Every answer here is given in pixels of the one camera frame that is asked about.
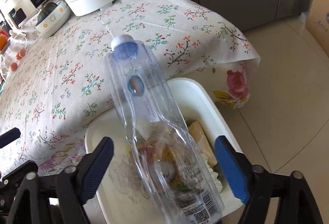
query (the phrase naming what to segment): tablecloth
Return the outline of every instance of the tablecloth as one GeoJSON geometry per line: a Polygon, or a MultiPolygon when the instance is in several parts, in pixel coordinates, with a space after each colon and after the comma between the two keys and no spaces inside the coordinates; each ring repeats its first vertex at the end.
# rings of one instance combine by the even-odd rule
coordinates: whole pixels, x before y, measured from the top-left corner
{"type": "Polygon", "coordinates": [[[107,11],[72,15],[48,39],[37,37],[35,24],[36,17],[22,28],[26,56],[0,99],[0,133],[21,131],[0,149],[2,175],[27,160],[44,175],[81,159],[88,124],[113,107],[103,57],[115,35],[149,46],[167,79],[195,79],[232,108],[248,100],[248,80],[260,60],[230,22],[189,0],[116,0],[107,11]]]}

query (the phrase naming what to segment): screw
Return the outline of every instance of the screw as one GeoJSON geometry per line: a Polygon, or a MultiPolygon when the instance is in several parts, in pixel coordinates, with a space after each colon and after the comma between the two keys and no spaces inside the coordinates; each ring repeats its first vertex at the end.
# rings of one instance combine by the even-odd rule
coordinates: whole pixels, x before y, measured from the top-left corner
{"type": "Polygon", "coordinates": [[[261,165],[254,165],[252,167],[252,171],[254,171],[256,173],[263,173],[264,172],[264,168],[261,165]]]}
{"type": "Polygon", "coordinates": [[[35,172],[30,172],[29,174],[27,174],[25,177],[28,180],[32,180],[37,176],[37,174],[35,172]]]}
{"type": "Polygon", "coordinates": [[[73,173],[75,170],[77,170],[77,168],[74,165],[69,165],[64,169],[64,172],[66,174],[71,174],[73,173]]]}
{"type": "Polygon", "coordinates": [[[292,175],[293,175],[294,178],[297,178],[297,179],[302,179],[303,178],[303,174],[299,171],[294,171],[292,173],[292,175]]]}

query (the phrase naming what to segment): clear plastic bottle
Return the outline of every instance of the clear plastic bottle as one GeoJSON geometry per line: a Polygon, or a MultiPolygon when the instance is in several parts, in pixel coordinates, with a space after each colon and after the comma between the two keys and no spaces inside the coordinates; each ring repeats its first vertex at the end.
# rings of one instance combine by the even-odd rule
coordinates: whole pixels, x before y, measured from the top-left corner
{"type": "Polygon", "coordinates": [[[217,223],[223,202],[152,51],[129,35],[107,55],[111,94],[137,171],[166,223],[217,223]]]}

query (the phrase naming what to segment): qr code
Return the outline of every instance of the qr code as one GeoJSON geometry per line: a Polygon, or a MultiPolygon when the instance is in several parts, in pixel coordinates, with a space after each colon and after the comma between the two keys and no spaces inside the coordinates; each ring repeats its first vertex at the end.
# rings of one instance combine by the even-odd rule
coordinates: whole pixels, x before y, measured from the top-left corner
{"type": "Polygon", "coordinates": [[[195,217],[198,224],[203,223],[209,219],[208,212],[205,208],[202,211],[195,213],[193,216],[195,217]]]}

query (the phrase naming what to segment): brown cardboard box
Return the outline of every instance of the brown cardboard box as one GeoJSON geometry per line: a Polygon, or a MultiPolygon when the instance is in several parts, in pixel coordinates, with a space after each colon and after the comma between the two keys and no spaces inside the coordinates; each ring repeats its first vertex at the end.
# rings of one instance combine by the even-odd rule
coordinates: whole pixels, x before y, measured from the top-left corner
{"type": "Polygon", "coordinates": [[[313,0],[306,28],[329,56],[329,0],[313,0]]]}

